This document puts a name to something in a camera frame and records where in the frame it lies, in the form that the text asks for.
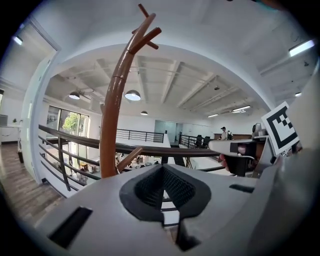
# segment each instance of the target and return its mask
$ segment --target hand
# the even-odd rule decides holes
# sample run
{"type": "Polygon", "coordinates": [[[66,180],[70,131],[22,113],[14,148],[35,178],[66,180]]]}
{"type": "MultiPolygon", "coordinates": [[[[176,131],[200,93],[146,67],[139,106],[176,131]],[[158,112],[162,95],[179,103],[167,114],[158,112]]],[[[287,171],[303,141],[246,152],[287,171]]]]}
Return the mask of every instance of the hand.
{"type": "Polygon", "coordinates": [[[220,158],[220,160],[221,160],[221,165],[222,165],[223,167],[225,167],[225,169],[226,169],[228,172],[230,172],[230,171],[229,171],[229,168],[228,168],[228,165],[227,165],[227,161],[226,161],[225,155],[224,155],[224,154],[220,154],[219,158],[220,158]]]}

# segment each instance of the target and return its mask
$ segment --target black railing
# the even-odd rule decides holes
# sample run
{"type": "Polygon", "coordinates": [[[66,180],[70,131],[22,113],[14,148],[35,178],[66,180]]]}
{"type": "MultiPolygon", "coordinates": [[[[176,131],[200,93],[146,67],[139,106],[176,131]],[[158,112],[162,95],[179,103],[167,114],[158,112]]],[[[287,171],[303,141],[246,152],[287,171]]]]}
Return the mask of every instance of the black railing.
{"type": "Polygon", "coordinates": [[[207,149],[208,143],[213,141],[209,136],[207,137],[195,137],[188,135],[180,135],[179,143],[186,146],[188,149],[207,149]]]}
{"type": "MultiPolygon", "coordinates": [[[[63,182],[67,188],[68,191],[70,191],[71,189],[78,191],[79,189],[76,188],[75,186],[73,186],[72,184],[69,183],[69,181],[73,181],[76,184],[79,184],[81,186],[85,186],[86,183],[78,180],[76,177],[72,176],[72,175],[68,175],[66,172],[66,168],[69,168],[70,170],[74,171],[75,173],[78,173],[80,175],[83,175],[85,177],[87,177],[88,179],[93,179],[93,180],[100,180],[101,178],[98,176],[95,176],[91,173],[89,173],[88,170],[80,170],[78,168],[75,168],[74,166],[72,166],[70,163],[67,163],[64,161],[64,157],[63,154],[68,155],[70,158],[75,158],[79,161],[88,163],[90,165],[94,165],[94,166],[100,166],[100,163],[98,161],[93,161],[84,157],[81,157],[79,155],[70,153],[66,150],[63,149],[63,144],[67,143],[67,142],[74,142],[76,144],[80,144],[80,145],[84,145],[86,147],[91,147],[91,148],[95,148],[98,149],[99,148],[99,140],[98,139],[93,139],[93,138],[87,138],[87,137],[81,137],[81,136],[76,136],[76,135],[71,135],[59,130],[55,130],[43,125],[39,125],[39,129],[49,133],[55,137],[57,137],[57,139],[55,140],[55,143],[52,143],[52,141],[43,138],[42,136],[39,136],[40,140],[42,141],[42,144],[39,144],[40,149],[42,150],[42,152],[45,152],[47,155],[49,155],[50,157],[52,157],[57,164],[51,162],[47,157],[45,153],[40,153],[41,157],[43,158],[43,161],[41,161],[41,163],[45,166],[45,168],[52,173],[58,180],[60,180],[61,182],[63,182]],[[58,151],[58,156],[52,154],[52,152],[50,152],[45,145],[49,145],[52,148],[56,149],[58,151]],[[50,168],[50,166],[55,169],[56,171],[58,171],[60,174],[62,174],[62,177],[60,177],[59,175],[57,175],[56,172],[54,172],[52,170],[52,168],[50,168]]],[[[118,153],[125,153],[125,154],[130,154],[133,150],[136,149],[135,146],[131,146],[131,145],[127,145],[127,144],[121,144],[121,143],[116,143],[115,145],[115,150],[118,153]]],[[[214,157],[214,156],[219,156],[219,153],[211,151],[209,149],[206,148],[175,148],[175,147],[157,147],[157,146],[143,146],[143,150],[141,152],[141,155],[144,156],[155,156],[155,157],[214,157]]]]}
{"type": "Polygon", "coordinates": [[[139,130],[116,129],[116,137],[126,140],[137,140],[144,142],[164,142],[164,134],[139,130]]]}

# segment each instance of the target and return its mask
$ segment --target black slot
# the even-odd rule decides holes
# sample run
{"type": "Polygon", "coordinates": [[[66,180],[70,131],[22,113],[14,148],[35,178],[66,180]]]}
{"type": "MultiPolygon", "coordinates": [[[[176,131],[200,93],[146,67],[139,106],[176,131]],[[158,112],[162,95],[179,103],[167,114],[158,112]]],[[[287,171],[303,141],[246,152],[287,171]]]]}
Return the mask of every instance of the black slot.
{"type": "Polygon", "coordinates": [[[244,186],[244,185],[239,185],[239,184],[232,184],[229,186],[230,189],[233,189],[233,190],[238,190],[238,191],[242,191],[242,192],[245,192],[245,193],[252,193],[255,188],[254,187],[251,187],[251,186],[244,186]]]}
{"type": "Polygon", "coordinates": [[[93,211],[78,207],[50,236],[57,245],[68,248],[93,211]]]}

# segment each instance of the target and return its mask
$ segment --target white ceiling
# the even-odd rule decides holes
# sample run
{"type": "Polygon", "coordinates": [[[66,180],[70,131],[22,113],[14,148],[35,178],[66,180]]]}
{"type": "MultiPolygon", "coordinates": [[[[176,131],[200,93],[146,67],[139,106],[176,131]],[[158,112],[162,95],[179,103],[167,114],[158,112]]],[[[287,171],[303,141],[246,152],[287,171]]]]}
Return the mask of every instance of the white ceiling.
{"type": "MultiPolygon", "coordinates": [[[[263,86],[271,91],[276,104],[282,101],[291,103],[295,93],[303,89],[315,68],[317,55],[314,50],[289,57],[290,48],[309,38],[290,15],[283,11],[270,10],[249,0],[139,2],[149,12],[157,13],[155,26],[158,19],[172,22],[172,30],[176,28],[177,35],[177,28],[181,26],[178,23],[182,20],[185,21],[183,25],[190,28],[202,26],[207,35],[214,36],[219,31],[220,40],[233,45],[232,50],[244,55],[253,64],[263,86]]],[[[131,28],[132,23],[141,22],[142,16],[137,4],[138,1],[135,0],[90,1],[85,13],[91,24],[83,37],[83,44],[89,42],[95,33],[100,36],[121,30],[121,26],[131,28]]],[[[210,39],[203,35],[197,40],[201,43],[210,39]]],[[[59,89],[55,88],[55,96],[64,99],[69,92],[79,89],[89,98],[103,102],[116,63],[117,58],[110,57],[109,54],[78,61],[72,67],[59,72],[58,76],[60,81],[64,80],[64,85],[59,89]]],[[[203,116],[222,114],[245,105],[259,107],[252,94],[230,81],[232,80],[227,75],[210,68],[199,68],[192,61],[186,63],[179,59],[147,54],[138,55],[134,59],[125,91],[134,89],[140,92],[140,103],[143,104],[159,105],[159,108],[165,104],[203,116]]],[[[53,93],[51,84],[47,89],[47,94],[50,93],[53,93]]],[[[125,98],[122,103],[139,104],[125,98]]]]}

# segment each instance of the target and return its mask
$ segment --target wooden floor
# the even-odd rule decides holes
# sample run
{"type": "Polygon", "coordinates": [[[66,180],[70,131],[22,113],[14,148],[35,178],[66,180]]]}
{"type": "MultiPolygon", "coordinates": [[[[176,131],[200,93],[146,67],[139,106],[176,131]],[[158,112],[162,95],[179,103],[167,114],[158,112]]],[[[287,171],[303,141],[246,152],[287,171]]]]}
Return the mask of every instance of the wooden floor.
{"type": "Polygon", "coordinates": [[[64,200],[49,184],[36,183],[19,161],[17,144],[0,146],[0,182],[11,209],[31,225],[64,200]]]}

